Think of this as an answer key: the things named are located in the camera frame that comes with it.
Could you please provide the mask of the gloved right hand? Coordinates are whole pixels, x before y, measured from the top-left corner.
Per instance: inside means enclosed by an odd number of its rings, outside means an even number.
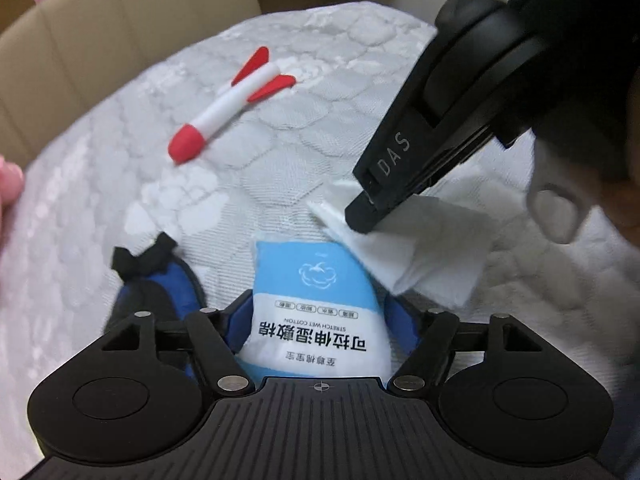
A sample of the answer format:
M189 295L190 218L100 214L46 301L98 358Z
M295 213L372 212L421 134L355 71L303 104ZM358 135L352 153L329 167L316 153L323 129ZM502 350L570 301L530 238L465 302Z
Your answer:
M544 141L534 143L534 166L527 209L542 234L553 243L570 244L590 210L600 207L632 246L639 245L639 138L628 141L630 176L606 182L597 170L556 154Z

